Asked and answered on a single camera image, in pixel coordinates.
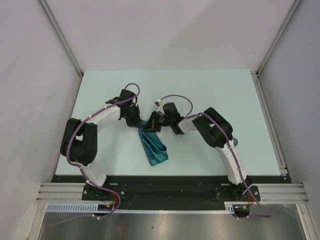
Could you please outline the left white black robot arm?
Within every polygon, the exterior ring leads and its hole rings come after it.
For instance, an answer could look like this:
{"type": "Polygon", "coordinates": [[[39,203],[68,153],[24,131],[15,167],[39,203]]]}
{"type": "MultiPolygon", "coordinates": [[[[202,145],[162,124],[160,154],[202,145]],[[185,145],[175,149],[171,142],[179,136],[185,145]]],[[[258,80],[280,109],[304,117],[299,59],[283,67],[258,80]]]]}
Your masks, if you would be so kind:
{"type": "Polygon", "coordinates": [[[77,167],[86,181],[94,186],[93,194],[100,200],[110,196],[111,188],[105,184],[107,175],[100,169],[98,133],[109,124],[124,119],[129,128],[141,128],[138,93],[122,89],[118,97],[108,100],[97,112],[85,119],[70,118],[65,126],[60,154],[77,167]]]}

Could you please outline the teal plastic spoon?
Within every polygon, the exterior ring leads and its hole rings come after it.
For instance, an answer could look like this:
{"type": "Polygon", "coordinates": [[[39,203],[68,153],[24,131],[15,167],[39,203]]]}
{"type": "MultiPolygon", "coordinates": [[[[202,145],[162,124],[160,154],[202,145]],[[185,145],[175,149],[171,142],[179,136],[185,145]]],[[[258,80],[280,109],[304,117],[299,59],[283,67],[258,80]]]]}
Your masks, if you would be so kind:
{"type": "Polygon", "coordinates": [[[236,147],[239,144],[239,141],[234,137],[233,138],[233,145],[236,147]]]}

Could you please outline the teal satin napkin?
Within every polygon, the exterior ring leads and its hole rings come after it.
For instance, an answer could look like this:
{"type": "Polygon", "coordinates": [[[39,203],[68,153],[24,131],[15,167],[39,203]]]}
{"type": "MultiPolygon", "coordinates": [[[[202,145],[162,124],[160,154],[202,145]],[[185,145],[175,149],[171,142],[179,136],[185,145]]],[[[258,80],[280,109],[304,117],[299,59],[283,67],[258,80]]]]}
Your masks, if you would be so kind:
{"type": "Polygon", "coordinates": [[[147,160],[149,164],[154,167],[167,161],[169,159],[169,155],[167,153],[167,147],[161,142],[155,132],[143,131],[143,127],[146,125],[146,123],[146,120],[142,121],[142,127],[138,129],[138,135],[140,137],[147,160]]]}

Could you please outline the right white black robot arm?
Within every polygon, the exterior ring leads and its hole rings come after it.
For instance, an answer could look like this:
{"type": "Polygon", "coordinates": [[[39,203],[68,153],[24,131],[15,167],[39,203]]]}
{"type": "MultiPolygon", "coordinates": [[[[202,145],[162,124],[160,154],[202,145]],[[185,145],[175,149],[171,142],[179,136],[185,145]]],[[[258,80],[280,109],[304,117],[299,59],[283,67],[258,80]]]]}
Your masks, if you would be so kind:
{"type": "Polygon", "coordinates": [[[242,201],[249,194],[249,177],[238,160],[231,124],[214,108],[183,117],[172,102],[159,105],[143,126],[144,132],[160,132],[162,127],[170,127],[174,134],[184,135],[197,131],[204,141],[219,154],[226,169],[227,178],[233,186],[231,196],[242,201]]]}

